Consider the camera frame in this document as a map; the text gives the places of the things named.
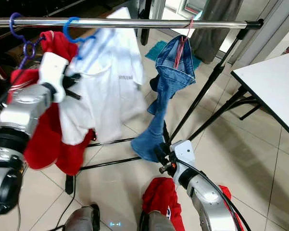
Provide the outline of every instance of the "blue plastic hanger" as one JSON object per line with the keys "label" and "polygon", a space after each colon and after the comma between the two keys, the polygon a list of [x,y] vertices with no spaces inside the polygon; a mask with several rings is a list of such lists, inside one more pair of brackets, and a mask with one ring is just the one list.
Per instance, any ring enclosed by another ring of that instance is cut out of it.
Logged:
{"label": "blue plastic hanger", "polygon": [[79,60],[81,60],[83,57],[81,57],[81,56],[79,55],[79,50],[81,50],[83,44],[84,44],[87,40],[89,40],[89,39],[96,39],[96,37],[95,37],[94,35],[90,35],[90,36],[88,36],[88,37],[86,37],[86,38],[84,38],[84,39],[83,39],[83,38],[72,39],[71,36],[70,36],[69,33],[68,33],[68,26],[70,25],[70,23],[71,23],[72,21],[79,21],[79,20],[80,20],[79,17],[70,17],[70,18],[68,19],[68,21],[67,21],[67,22],[64,24],[64,26],[63,26],[63,33],[64,33],[65,37],[67,38],[67,40],[68,40],[69,42],[71,42],[71,43],[80,42],[80,45],[79,45],[79,47],[78,47],[78,52],[77,52],[76,58],[79,59]]}
{"label": "blue plastic hanger", "polygon": [[[18,67],[18,69],[23,69],[23,67],[24,67],[25,63],[27,62],[27,60],[28,59],[32,60],[34,58],[35,53],[36,53],[36,46],[42,40],[45,40],[45,37],[40,37],[35,43],[33,43],[31,41],[27,41],[23,35],[17,35],[15,33],[15,31],[14,31],[13,25],[14,25],[14,19],[18,18],[18,17],[23,17],[23,16],[21,14],[17,13],[17,12],[15,12],[15,13],[13,13],[11,15],[9,27],[10,27],[10,31],[11,31],[12,35],[14,35],[14,37],[17,38],[17,39],[22,40],[23,43],[24,43],[24,55],[25,55],[25,57],[23,58],[23,60],[21,61],[20,65]],[[27,48],[28,48],[29,45],[32,47],[32,54],[31,55],[29,55],[28,51],[27,51],[28,50]]]}

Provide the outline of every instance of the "metal rail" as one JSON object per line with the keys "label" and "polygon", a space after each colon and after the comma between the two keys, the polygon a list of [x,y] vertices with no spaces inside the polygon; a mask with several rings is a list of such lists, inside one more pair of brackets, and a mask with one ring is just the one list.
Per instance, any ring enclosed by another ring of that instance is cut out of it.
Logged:
{"label": "metal rail", "polygon": [[[58,17],[19,17],[14,20],[15,27],[50,27],[63,26],[68,18]],[[9,27],[9,18],[0,18],[0,27]],[[194,21],[191,28],[227,28],[245,29],[249,23],[256,26],[258,22],[208,22]],[[151,19],[101,19],[80,18],[72,21],[71,27],[119,27],[119,28],[188,28],[189,20],[151,20]]]}

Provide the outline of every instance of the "white t-shirt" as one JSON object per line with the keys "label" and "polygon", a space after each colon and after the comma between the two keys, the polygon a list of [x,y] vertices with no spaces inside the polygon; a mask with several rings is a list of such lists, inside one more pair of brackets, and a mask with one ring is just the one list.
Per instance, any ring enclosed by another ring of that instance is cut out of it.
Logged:
{"label": "white t-shirt", "polygon": [[[121,8],[109,18],[130,18]],[[69,90],[81,96],[59,104],[62,141],[75,145],[94,128],[99,142],[121,136],[122,122],[142,113],[146,104],[138,85],[144,83],[144,72],[134,29],[102,28],[95,39],[87,40],[78,59],[75,57],[65,74],[80,73],[81,79]]]}

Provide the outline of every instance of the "wire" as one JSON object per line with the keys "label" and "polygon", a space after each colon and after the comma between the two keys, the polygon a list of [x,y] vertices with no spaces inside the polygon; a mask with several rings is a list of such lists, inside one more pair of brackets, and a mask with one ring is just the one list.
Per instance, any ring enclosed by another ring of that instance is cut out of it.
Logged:
{"label": "wire", "polygon": [[[227,206],[228,206],[229,209],[230,209],[232,218],[233,218],[233,220],[234,220],[234,222],[235,222],[235,225],[236,225],[237,229],[238,229],[239,231],[241,231],[241,228],[240,228],[240,226],[239,226],[239,222],[238,222],[237,217],[236,217],[236,215],[235,215],[235,213],[234,213],[234,211],[233,211],[233,209],[234,209],[235,211],[238,211],[238,209],[237,209],[237,208],[233,205],[233,203],[227,198],[227,196],[224,195],[224,193],[221,191],[221,189],[220,189],[217,185],[215,185],[204,173],[202,173],[201,171],[197,170],[194,166],[191,166],[190,164],[188,164],[188,163],[186,163],[186,162],[184,162],[184,161],[182,161],[182,160],[179,160],[179,159],[177,159],[176,161],[179,162],[179,163],[181,163],[181,164],[183,164],[183,165],[185,165],[186,167],[189,167],[189,168],[193,169],[194,171],[196,171],[200,176],[202,176],[205,180],[207,180],[207,181],[221,194],[221,197],[223,198],[223,200],[226,202]],[[243,218],[242,214],[241,214],[240,212],[238,212],[237,214],[238,214],[239,218],[241,219],[241,221],[243,222],[243,224],[245,225],[247,231],[251,231],[248,223],[247,223],[246,220]]]}
{"label": "wire", "polygon": [[[25,175],[25,172],[27,171],[28,169],[28,165],[25,166],[24,170],[23,170],[23,173],[22,173],[22,177],[24,177]],[[20,230],[20,224],[21,224],[21,212],[20,212],[20,206],[19,206],[19,202],[17,203],[17,213],[18,213],[18,225],[17,225],[17,231]]]}
{"label": "wire", "polygon": [[58,223],[57,223],[57,225],[56,225],[56,228],[58,227],[58,225],[59,225],[59,223],[60,223],[60,221],[61,221],[64,213],[67,211],[68,207],[71,205],[71,203],[72,203],[73,200],[75,199],[75,196],[76,196],[76,176],[74,176],[74,195],[73,195],[73,198],[72,198],[71,202],[67,205],[66,209],[62,212],[62,214],[61,214],[61,216],[60,216],[60,218],[59,218],[59,220],[58,220]]}
{"label": "wire", "polygon": [[20,213],[19,202],[17,203],[17,212],[18,212],[18,225],[17,225],[17,231],[19,231],[19,230],[20,230],[20,223],[21,223],[21,213]]}

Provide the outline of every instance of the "blue jeans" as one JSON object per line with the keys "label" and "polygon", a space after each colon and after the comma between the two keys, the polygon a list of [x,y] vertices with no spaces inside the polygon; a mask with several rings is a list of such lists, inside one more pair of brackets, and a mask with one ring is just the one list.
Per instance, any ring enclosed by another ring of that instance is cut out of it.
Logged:
{"label": "blue jeans", "polygon": [[149,127],[131,141],[134,151],[145,160],[158,162],[154,148],[159,147],[159,144],[164,142],[163,120],[168,101],[178,90],[195,83],[189,40],[184,45],[178,69],[173,68],[181,37],[182,35],[172,39],[156,59],[156,69],[160,76],[157,84],[158,97],[148,107],[148,112],[155,117]]}

